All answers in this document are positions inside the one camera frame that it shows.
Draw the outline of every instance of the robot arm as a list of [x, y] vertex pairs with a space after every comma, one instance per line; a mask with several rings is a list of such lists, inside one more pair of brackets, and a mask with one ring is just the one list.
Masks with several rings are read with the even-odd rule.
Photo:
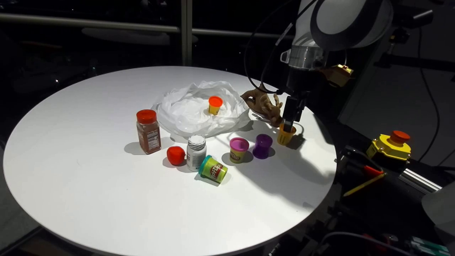
[[[299, 12], [311, 0], [302, 0]], [[284, 130], [300, 120], [308, 93], [326, 83], [323, 73], [329, 51], [367, 46], [390, 27], [389, 0], [318, 0], [296, 22], [292, 47], [281, 56], [290, 70], [285, 92], [290, 96], [283, 112]]]

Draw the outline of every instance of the cable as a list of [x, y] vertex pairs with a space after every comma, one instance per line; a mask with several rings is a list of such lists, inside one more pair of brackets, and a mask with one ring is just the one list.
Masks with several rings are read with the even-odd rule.
[[327, 238], [331, 237], [331, 236], [338, 236], [338, 235], [344, 235], [344, 236], [353, 236], [353, 237], [357, 237], [357, 238], [362, 238], [364, 240], [368, 240], [370, 242], [373, 242], [373, 243], [376, 243], [380, 246], [384, 246], [384, 247], [387, 247], [391, 250], [394, 250], [396, 252], [399, 252], [403, 255], [407, 255], [407, 256], [413, 256], [412, 254], [402, 250], [402, 249], [399, 249], [397, 247], [394, 247], [394, 246], [391, 246], [391, 245], [388, 245], [386, 243], [383, 243], [381, 241], [378, 241], [376, 239], [373, 239], [373, 238], [369, 238], [369, 237], [366, 237], [366, 236], [361, 236], [359, 234], [354, 234], [354, 233], [349, 233], [349, 232], [332, 232], [332, 233], [328, 233], [324, 236], [324, 238], [321, 240], [321, 242], [316, 246], [316, 248], [313, 250], [313, 252], [311, 253], [311, 256], [314, 256], [314, 254], [316, 253], [316, 251], [319, 249], [320, 246], [322, 246], [325, 242], [325, 240], [327, 240]]
[[454, 148], [454, 150], [452, 150], [452, 152], [450, 154], [448, 154], [444, 159], [442, 159], [442, 161], [439, 162], [439, 164], [437, 166], [440, 166], [443, 162], [445, 162], [447, 159], [449, 159], [449, 157], [451, 155], [453, 155], [453, 153], [455, 153], [455, 148]]
[[248, 43], [247, 43], [247, 46], [246, 46], [246, 49], [245, 49], [245, 53], [243, 55], [243, 67], [245, 68], [245, 75], [248, 77], [248, 80], [250, 81], [250, 83], [254, 86], [254, 88], [264, 92], [264, 93], [275, 93], [273, 91], [270, 91], [268, 89], [261, 89], [259, 88], [254, 82], [253, 80], [251, 79], [250, 75], [248, 75], [248, 69], [247, 69], [247, 52], [248, 52], [248, 48], [251, 44], [251, 41], [253, 40], [254, 38], [254, 35], [258, 32], [258, 30], [262, 27], [262, 25], [270, 18], [272, 17], [277, 11], [279, 11], [281, 8], [283, 8], [284, 6], [286, 6], [287, 4], [289, 4], [290, 2], [292, 2], [293, 0], [288, 0], [287, 2], [285, 2], [284, 4], [280, 5], [278, 8], [276, 8], [274, 11], [272, 11], [267, 17], [265, 17], [265, 19], [258, 25], [258, 27], [253, 31], [253, 33], [251, 33], [251, 36], [250, 36], [250, 39], [248, 40]]
[[286, 28], [286, 30], [283, 32], [283, 34], [280, 36], [280, 38], [278, 38], [278, 41], [275, 43], [275, 46], [273, 47], [272, 49], [272, 52], [270, 53], [270, 56], [268, 57], [268, 60], [264, 66], [264, 69], [262, 70], [262, 74], [261, 74], [261, 84], [264, 82], [264, 77], [265, 77], [265, 73], [267, 72], [267, 69], [268, 69], [268, 66], [270, 64], [270, 61], [272, 60], [272, 57], [274, 56], [274, 53], [275, 53], [275, 50], [277, 49], [279, 43], [281, 42], [281, 40], [284, 38], [284, 36], [288, 33], [289, 29], [297, 23], [297, 20], [300, 18], [300, 16], [302, 16], [303, 13], [306, 12], [306, 10], [308, 10], [308, 8], [310, 8], [311, 5], [313, 5], [317, 0], [312, 0], [310, 3], [307, 4], [307, 6], [305, 6], [305, 8], [303, 8], [298, 14], [297, 14], [297, 18], [295, 18], [295, 21], [294, 22], [291, 22], [291, 24], [288, 25], [288, 27]]
[[[417, 58], [418, 58], [418, 61], [419, 63], [421, 63], [421, 57], [420, 57], [420, 50], [422, 48], [422, 28], [420, 27], [419, 28], [419, 44], [417, 46]], [[426, 151], [423, 153], [423, 155], [419, 158], [419, 162], [427, 155], [428, 151], [430, 150], [431, 146], [433, 146], [433, 143], [435, 142], [436, 140], [436, 136], [438, 135], [439, 133], [439, 126], [440, 126], [440, 122], [441, 122], [441, 117], [439, 116], [439, 109], [438, 109], [438, 106], [436, 105], [436, 101], [435, 99], [433, 98], [433, 95], [431, 94], [431, 90], [430, 90], [430, 87], [428, 86], [428, 82], [426, 80], [426, 77], [425, 77], [425, 74], [424, 74], [424, 70], [422, 68], [422, 65], [419, 64], [419, 70], [420, 70], [420, 75], [422, 76], [422, 80], [424, 81], [424, 84], [425, 84], [425, 88], [428, 92], [428, 96], [430, 97], [431, 99], [431, 102], [433, 103], [433, 106], [435, 107], [435, 111], [436, 111], [436, 131], [435, 131], [435, 134], [433, 136], [433, 138], [431, 139], [431, 142], [430, 144], [428, 145]]]

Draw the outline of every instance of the pink lid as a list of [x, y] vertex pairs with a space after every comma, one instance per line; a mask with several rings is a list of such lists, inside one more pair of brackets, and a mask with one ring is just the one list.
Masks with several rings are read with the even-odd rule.
[[235, 151], [244, 152], [248, 150], [248, 148], [250, 147], [250, 143], [244, 138], [237, 137], [231, 139], [231, 141], [229, 142], [229, 146]]

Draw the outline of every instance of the purple container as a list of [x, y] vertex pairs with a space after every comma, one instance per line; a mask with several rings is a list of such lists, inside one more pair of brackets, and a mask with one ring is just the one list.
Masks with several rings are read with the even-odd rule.
[[266, 159], [268, 152], [272, 146], [273, 139], [267, 134], [260, 134], [256, 137], [256, 145], [254, 145], [253, 155], [259, 159]]

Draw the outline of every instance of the spice jar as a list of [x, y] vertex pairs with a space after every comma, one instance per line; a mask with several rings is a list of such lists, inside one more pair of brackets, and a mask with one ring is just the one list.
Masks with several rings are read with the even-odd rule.
[[136, 114], [137, 134], [139, 144], [146, 154], [154, 153], [161, 149], [160, 125], [157, 113], [151, 109], [144, 109]]
[[187, 146], [187, 166], [195, 172], [199, 169], [207, 155], [207, 146], [205, 137], [202, 135], [193, 135], [188, 139]]

